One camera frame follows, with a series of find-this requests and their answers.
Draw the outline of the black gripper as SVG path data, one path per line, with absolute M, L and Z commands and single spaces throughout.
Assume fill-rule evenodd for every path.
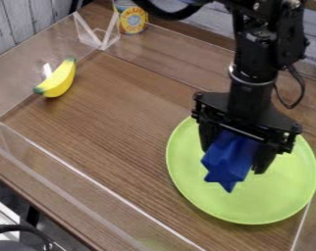
M 251 171 L 262 175 L 278 154 L 290 153 L 301 124 L 285 115 L 272 103 L 259 112 L 250 109 L 232 114 L 227 109 L 227 93 L 197 91 L 192 99 L 191 117 L 199 125 L 202 150 L 207 151 L 220 132 L 228 130 L 258 141 Z

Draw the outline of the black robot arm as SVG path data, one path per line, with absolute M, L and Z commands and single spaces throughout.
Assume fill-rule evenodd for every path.
M 259 145 L 250 167 L 263 173 L 275 157 L 293 149 L 301 124 L 275 107 L 280 71 L 299 76 L 293 64 L 309 45 L 303 33 L 305 0 L 219 0 L 231 13 L 235 39 L 228 65 L 227 93 L 197 92 L 192 118 L 199 124 L 200 145 L 207 150 L 222 134 L 232 132 Z

